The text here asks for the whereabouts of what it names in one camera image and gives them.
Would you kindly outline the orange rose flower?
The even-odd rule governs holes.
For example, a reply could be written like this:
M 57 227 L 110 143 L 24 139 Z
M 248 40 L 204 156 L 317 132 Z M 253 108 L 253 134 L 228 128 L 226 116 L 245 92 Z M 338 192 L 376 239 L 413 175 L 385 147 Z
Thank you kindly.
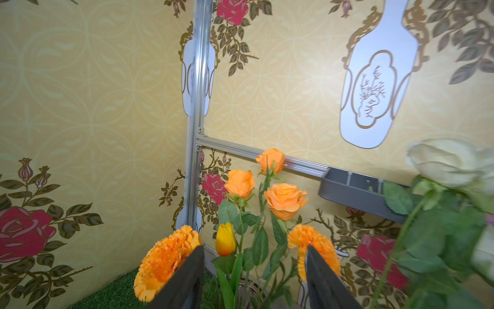
M 255 180 L 251 171 L 232 170 L 228 173 L 228 181 L 224 185 L 228 198 L 220 205 L 220 209 L 228 214 L 233 211 L 233 222 L 220 220 L 221 224 L 231 223 L 237 240 L 237 252 L 242 253 L 244 234 L 249 227 L 257 223 L 258 217 L 247 209 L 247 202 L 255 188 Z

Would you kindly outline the orange carnation flower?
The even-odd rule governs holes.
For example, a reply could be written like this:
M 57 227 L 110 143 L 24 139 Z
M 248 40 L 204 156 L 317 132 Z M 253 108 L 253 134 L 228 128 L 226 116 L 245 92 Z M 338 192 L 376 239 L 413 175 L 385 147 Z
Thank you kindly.
M 156 242 L 142 260 L 135 278 L 133 288 L 138 300 L 147 303 L 152 301 L 201 244 L 200 234 L 188 225 Z

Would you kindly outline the orange tulip flower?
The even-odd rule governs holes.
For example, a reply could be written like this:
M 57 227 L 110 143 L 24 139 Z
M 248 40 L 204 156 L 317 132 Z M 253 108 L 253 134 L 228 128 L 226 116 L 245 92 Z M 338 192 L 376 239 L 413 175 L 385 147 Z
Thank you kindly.
M 237 308 L 239 284 L 243 273 L 243 255 L 237 252 L 237 240 L 231 223 L 221 224 L 216 238 L 219 257 L 213 260 L 225 308 Z

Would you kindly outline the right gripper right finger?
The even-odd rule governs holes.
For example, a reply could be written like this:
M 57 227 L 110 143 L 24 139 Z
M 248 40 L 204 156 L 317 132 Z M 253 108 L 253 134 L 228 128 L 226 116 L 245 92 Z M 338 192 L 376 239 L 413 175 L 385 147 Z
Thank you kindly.
M 307 247 L 305 270 L 311 308 L 363 309 L 315 247 Z

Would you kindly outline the cream rose flower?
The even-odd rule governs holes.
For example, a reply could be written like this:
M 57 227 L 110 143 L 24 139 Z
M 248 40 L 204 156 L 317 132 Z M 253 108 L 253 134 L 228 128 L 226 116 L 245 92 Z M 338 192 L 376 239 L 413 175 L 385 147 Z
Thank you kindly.
M 493 149 L 427 139 L 406 160 L 418 172 L 411 187 L 383 186 L 387 206 L 406 220 L 371 307 L 397 267 L 409 278 L 407 308 L 482 308 L 465 283 L 474 274 L 493 283 Z

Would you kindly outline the orange marigold flower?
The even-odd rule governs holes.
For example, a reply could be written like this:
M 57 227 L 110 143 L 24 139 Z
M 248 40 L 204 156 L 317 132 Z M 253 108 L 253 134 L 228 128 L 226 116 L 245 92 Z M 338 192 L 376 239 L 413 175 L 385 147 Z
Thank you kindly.
M 303 281 L 307 281 L 306 254 L 308 247 L 314 247 L 333 272 L 340 276 L 341 261 L 332 241 L 309 225 L 296 225 L 288 234 L 288 248 L 298 248 L 297 270 Z

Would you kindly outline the small orange flower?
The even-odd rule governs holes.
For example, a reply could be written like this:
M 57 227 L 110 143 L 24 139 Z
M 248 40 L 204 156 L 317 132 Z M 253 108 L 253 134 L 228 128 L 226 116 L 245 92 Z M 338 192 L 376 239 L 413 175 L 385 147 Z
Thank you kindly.
M 260 218 L 254 227 L 253 233 L 257 235 L 259 229 L 263 226 L 262 220 L 264 218 L 264 210 L 266 206 L 270 206 L 272 214 L 280 221 L 279 225 L 285 235 L 288 234 L 288 228 L 285 223 L 281 222 L 280 212 L 275 207 L 281 206 L 280 199 L 277 196 L 275 189 L 271 188 L 272 179 L 279 179 L 277 174 L 283 169 L 285 154 L 277 149 L 269 149 L 264 153 L 260 154 L 256 158 L 257 163 L 261 166 L 260 175 L 263 175 L 265 179 L 261 182 L 259 186 L 259 206 L 260 206 Z
M 260 194 L 261 225 L 263 225 L 264 215 L 266 209 L 268 209 L 271 219 L 274 220 L 272 227 L 275 240 L 278 246 L 281 247 L 281 253 L 276 254 L 276 257 L 272 257 L 264 270 L 262 278 L 266 281 L 274 277 L 275 269 L 279 266 L 282 256 L 288 250 L 289 232 L 286 222 L 294 219 L 299 210 L 305 206 L 307 203 L 306 196 L 306 191 L 298 190 L 296 185 L 286 183 L 275 184 Z

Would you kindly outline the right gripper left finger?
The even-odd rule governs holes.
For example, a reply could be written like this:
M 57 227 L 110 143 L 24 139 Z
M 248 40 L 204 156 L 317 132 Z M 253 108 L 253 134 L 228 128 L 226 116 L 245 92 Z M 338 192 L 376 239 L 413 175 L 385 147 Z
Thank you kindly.
M 199 309 L 204 285 L 205 250 L 196 247 L 147 306 L 148 309 Z

